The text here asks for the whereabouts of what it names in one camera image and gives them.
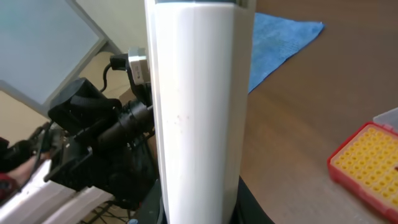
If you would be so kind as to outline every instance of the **blue towel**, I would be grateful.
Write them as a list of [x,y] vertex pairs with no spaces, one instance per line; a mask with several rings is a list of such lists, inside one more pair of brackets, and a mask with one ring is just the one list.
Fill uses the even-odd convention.
[[249,92],[293,54],[315,39],[321,22],[296,22],[256,13]]

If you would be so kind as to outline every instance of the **gray frame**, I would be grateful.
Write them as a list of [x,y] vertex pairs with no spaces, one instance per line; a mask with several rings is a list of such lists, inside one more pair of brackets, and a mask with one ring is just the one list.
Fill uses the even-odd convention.
[[95,24],[95,22],[87,15],[87,13],[78,5],[76,0],[66,0],[68,5],[88,24],[88,26],[97,34],[99,40],[95,45],[89,50],[89,52],[80,60],[80,63],[72,70],[72,72],[67,75],[66,79],[59,85],[59,87],[46,99],[44,104],[39,104],[38,102],[25,96],[19,90],[10,86],[4,80],[0,80],[0,90],[7,93],[9,96],[20,101],[26,106],[32,108],[34,111],[40,113],[41,115],[47,116],[47,111],[50,107],[51,100],[59,93],[59,91],[64,88],[67,83],[76,79],[80,72],[87,66],[91,59],[101,51],[110,51],[114,54],[120,54],[121,51],[115,46],[115,44],[109,40],[105,33]]

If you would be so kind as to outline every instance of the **table surface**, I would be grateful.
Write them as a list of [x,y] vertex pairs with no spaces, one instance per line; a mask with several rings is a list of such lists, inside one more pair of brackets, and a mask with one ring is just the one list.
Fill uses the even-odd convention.
[[249,94],[242,178],[276,223],[385,223],[326,160],[398,106],[398,1],[257,0],[257,12],[325,30]]

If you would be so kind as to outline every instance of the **white cylinder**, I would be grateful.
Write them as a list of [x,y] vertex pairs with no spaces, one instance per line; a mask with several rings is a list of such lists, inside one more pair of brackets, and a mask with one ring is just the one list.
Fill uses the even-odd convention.
[[236,203],[255,1],[148,4],[155,128],[169,223],[226,223]]

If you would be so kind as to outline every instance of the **black base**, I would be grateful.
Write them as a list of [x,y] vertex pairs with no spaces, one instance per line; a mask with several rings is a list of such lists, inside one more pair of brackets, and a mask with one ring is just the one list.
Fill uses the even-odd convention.
[[[138,224],[167,224],[163,209],[160,181],[157,180],[133,217]],[[238,198],[230,224],[274,223],[257,203],[242,178],[239,177]]]

